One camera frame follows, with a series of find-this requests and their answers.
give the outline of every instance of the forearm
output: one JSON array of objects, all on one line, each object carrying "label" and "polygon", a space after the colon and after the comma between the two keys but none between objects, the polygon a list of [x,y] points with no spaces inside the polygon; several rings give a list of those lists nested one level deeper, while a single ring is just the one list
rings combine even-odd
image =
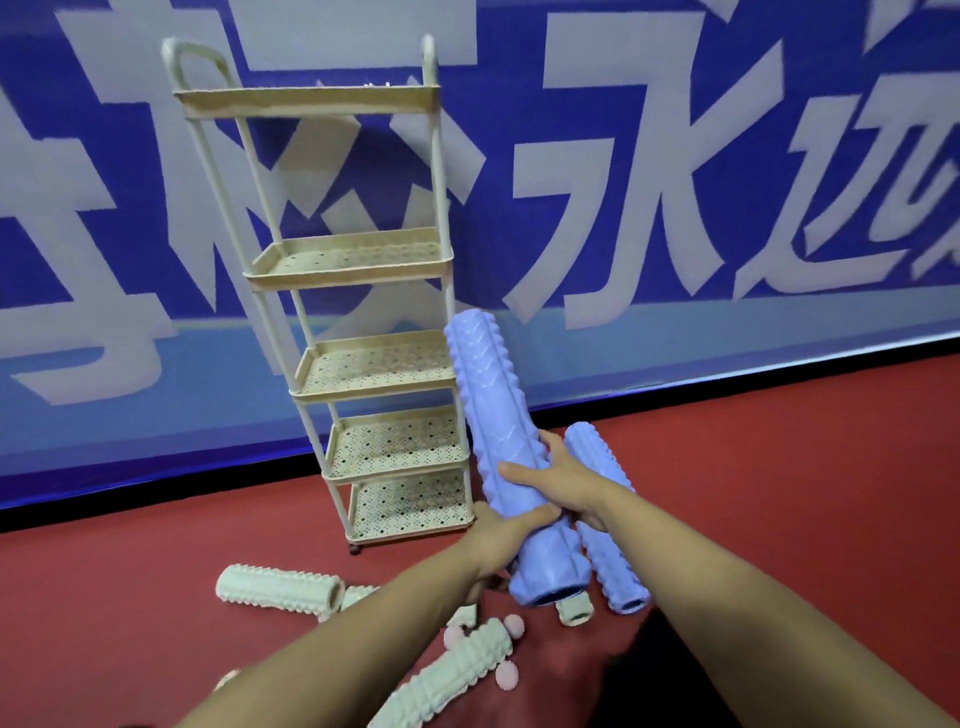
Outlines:
[{"label": "forearm", "polygon": [[776,580],[627,489],[599,491],[598,515],[747,728],[956,725]]},{"label": "forearm", "polygon": [[180,728],[366,725],[475,580],[459,544],[441,551],[244,669]]}]

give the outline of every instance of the black wall trim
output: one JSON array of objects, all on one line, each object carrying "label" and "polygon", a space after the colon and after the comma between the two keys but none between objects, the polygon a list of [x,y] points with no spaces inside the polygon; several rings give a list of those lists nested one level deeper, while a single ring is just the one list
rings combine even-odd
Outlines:
[{"label": "black wall trim", "polygon": [[[543,429],[566,427],[580,421],[605,420],[635,412],[646,412],[694,401],[714,400],[825,376],[849,374],[864,369],[903,364],[959,352],[960,337],[956,337],[881,352],[861,353],[787,366],[767,372],[729,376],[683,386],[549,407],[536,410],[531,413],[531,416],[537,427]],[[170,500],[237,490],[319,473],[320,467],[312,453],[222,468],[217,471],[190,473],[112,488],[85,496],[0,510],[0,533],[76,521]]]}]

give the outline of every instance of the shelf tier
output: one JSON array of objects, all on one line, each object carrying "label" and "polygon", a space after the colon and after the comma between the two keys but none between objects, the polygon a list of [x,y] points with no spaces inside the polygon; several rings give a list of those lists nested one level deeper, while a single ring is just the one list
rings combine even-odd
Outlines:
[{"label": "shelf tier", "polygon": [[439,278],[451,269],[436,228],[295,237],[271,243],[244,275],[257,291]]},{"label": "shelf tier", "polygon": [[430,113],[436,85],[287,86],[174,91],[188,119],[320,116],[358,113]]},{"label": "shelf tier", "polygon": [[464,469],[355,483],[350,489],[353,544],[467,528],[473,509]]},{"label": "shelf tier", "polygon": [[345,417],[330,430],[326,480],[346,485],[391,475],[431,473],[468,459],[452,404]]},{"label": "shelf tier", "polygon": [[440,330],[388,333],[314,344],[296,373],[301,404],[425,392],[456,386]]}]

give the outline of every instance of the purple foam roller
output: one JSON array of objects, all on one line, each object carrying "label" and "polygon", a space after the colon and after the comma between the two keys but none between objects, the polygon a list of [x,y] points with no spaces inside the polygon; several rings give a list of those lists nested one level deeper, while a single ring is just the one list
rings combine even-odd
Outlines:
[{"label": "purple foam roller", "polygon": [[[570,453],[592,471],[631,491],[634,489],[593,425],[574,423],[566,429],[564,441]],[[610,608],[618,615],[629,615],[642,609],[650,601],[650,593],[640,584],[610,534],[583,522],[577,522],[577,530]]]},{"label": "purple foam roller", "polygon": [[[503,460],[528,468],[549,464],[496,321],[474,308],[454,316],[444,332],[487,503],[505,518],[543,505],[539,491],[505,480],[496,469]],[[589,581],[580,537],[560,519],[524,542],[510,593],[523,606],[542,606],[579,594]]]}]

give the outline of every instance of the storage rack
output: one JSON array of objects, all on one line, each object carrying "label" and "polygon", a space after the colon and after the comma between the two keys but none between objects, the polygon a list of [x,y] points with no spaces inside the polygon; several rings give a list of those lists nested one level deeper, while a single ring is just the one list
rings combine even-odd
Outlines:
[{"label": "storage rack", "polygon": [[[227,59],[209,48],[176,38],[161,55],[180,100],[207,178],[243,261],[271,346],[283,367],[290,395],[343,523],[350,551],[362,544],[467,527],[473,520],[469,447],[464,408],[441,330],[317,341],[300,290],[398,280],[441,280],[446,320],[454,314],[453,250],[447,221],[441,143],[441,102],[434,41],[421,44],[423,85],[244,88],[233,80]],[[212,61],[226,87],[194,89],[186,82],[184,55]],[[265,194],[247,119],[328,114],[422,113],[427,115],[435,225],[411,230],[361,232],[284,239]],[[254,260],[240,244],[233,207],[202,122],[234,119],[273,242]],[[289,291],[306,339],[294,372],[280,349],[264,296]],[[449,389],[453,403],[441,407],[341,418],[336,402]],[[326,451],[307,406],[325,403],[333,427]],[[350,486],[345,508],[339,487]]]}]

